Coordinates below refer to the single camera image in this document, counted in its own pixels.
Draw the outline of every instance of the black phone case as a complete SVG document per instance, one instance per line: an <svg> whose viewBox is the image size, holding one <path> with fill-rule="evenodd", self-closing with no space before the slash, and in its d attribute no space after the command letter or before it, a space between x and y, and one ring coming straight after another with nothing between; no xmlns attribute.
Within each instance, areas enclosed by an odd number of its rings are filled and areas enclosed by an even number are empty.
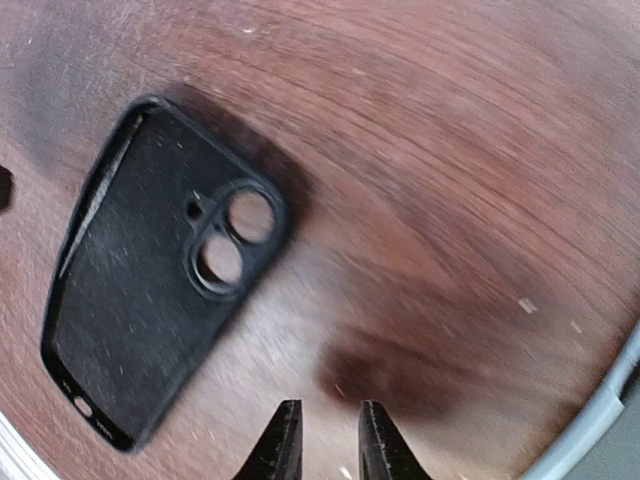
<svg viewBox="0 0 640 480"><path fill-rule="evenodd" d="M229 201L246 190L273 212L260 244L243 240L228 219ZM129 107L71 218L41 344L50 375L111 445L135 451L146 443L290 226L278 188L168 100L149 96ZM214 233L242 256L236 284L197 273L200 246Z"/></svg>

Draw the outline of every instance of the wood grain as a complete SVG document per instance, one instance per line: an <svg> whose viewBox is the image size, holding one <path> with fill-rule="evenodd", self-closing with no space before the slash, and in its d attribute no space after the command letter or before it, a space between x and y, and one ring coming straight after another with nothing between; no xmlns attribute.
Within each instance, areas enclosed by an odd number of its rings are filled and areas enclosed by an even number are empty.
<svg viewBox="0 0 640 480"><path fill-rule="evenodd" d="M522 472L638 316L634 1L5 0L0 410L66 479L230 478L302 398L305 478L357 472L382 400L439 480ZM126 104L163 92L269 170L294 241L139 455L38 343L71 210Z"/></svg>

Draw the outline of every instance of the gray curved edge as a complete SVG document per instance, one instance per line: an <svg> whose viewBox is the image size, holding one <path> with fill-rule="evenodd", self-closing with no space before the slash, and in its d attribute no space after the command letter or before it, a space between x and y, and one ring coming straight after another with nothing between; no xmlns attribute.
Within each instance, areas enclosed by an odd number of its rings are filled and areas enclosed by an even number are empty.
<svg viewBox="0 0 640 480"><path fill-rule="evenodd" d="M624 410L620 394L640 360L640 322L584 408L519 480L560 480L609 430Z"/></svg>
<svg viewBox="0 0 640 480"><path fill-rule="evenodd" d="M1 412L0 480L60 480Z"/></svg>

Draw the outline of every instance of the wooden table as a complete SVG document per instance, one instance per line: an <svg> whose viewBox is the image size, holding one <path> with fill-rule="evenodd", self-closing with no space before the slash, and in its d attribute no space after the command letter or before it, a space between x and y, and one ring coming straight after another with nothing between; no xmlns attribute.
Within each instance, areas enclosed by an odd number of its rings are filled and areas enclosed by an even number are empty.
<svg viewBox="0 0 640 480"><path fill-rule="evenodd" d="M639 20L619 0L5 0L0 410L65 479L226 479L302 398L305 478L341 479L373 397L434 478L514 478L638 316ZM38 344L83 180L146 92L262 164L299 222L123 456Z"/></svg>

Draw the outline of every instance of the brown wooden surface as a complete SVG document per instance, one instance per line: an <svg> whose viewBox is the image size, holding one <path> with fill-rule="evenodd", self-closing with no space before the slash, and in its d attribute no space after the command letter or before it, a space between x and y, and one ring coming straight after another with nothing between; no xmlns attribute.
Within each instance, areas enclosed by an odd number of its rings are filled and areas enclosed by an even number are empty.
<svg viewBox="0 0 640 480"><path fill-rule="evenodd" d="M638 314L639 20L621 0L4 0L0 410L66 479L225 479L302 398L305 478L340 479L374 397L436 479L517 476ZM262 163L299 225L131 457L38 342L82 182L145 92Z"/></svg>

